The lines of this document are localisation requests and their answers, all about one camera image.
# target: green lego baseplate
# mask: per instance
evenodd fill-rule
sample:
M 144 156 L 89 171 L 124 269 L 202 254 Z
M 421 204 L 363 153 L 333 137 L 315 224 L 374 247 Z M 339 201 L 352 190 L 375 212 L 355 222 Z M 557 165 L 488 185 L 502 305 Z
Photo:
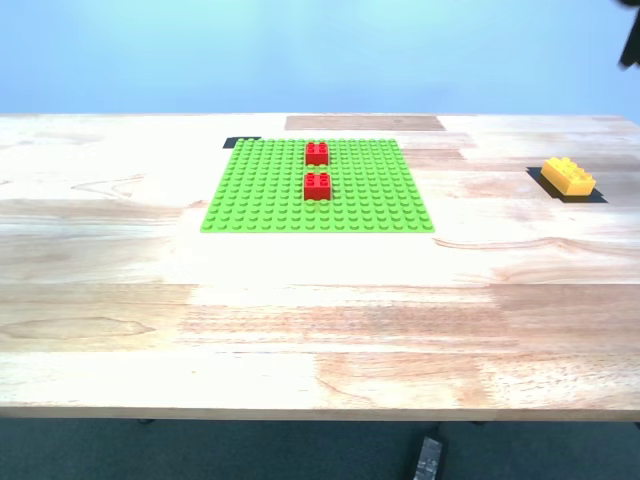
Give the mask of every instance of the green lego baseplate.
M 326 142 L 329 165 L 305 165 Z M 308 172 L 328 172 L 331 200 L 303 199 Z M 395 140 L 239 140 L 209 206 L 209 232 L 434 232 Z

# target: table surface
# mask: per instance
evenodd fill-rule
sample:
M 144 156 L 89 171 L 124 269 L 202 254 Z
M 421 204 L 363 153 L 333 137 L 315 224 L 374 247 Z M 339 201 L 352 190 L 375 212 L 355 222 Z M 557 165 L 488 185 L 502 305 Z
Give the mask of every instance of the table surface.
M 231 136 L 395 138 L 436 233 L 201 234 Z M 2 116 L 0 232 L 3 416 L 640 420 L 621 117 Z

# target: yellow lego brick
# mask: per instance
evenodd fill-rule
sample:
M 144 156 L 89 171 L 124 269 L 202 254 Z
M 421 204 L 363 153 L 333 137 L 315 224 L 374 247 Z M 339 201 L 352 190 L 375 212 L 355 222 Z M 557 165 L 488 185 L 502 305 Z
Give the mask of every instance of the yellow lego brick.
M 591 195 L 596 181 L 567 157 L 553 157 L 544 162 L 542 175 L 563 195 Z

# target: red lego brick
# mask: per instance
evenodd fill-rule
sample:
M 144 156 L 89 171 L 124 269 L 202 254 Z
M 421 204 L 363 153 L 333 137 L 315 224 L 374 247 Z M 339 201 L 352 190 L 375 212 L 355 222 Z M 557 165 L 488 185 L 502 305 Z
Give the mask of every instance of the red lego brick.
M 331 200 L 331 177 L 328 173 L 307 173 L 304 176 L 305 200 Z
M 307 143 L 304 149 L 306 165 L 329 165 L 329 147 L 326 143 Z

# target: dark floor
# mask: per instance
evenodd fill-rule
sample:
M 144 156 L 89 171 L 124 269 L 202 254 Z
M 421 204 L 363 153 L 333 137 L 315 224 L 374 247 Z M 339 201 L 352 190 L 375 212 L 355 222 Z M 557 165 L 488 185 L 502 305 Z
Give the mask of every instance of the dark floor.
M 0 480 L 410 478 L 430 423 L 0 419 Z M 444 480 L 640 478 L 633 424 L 446 423 Z

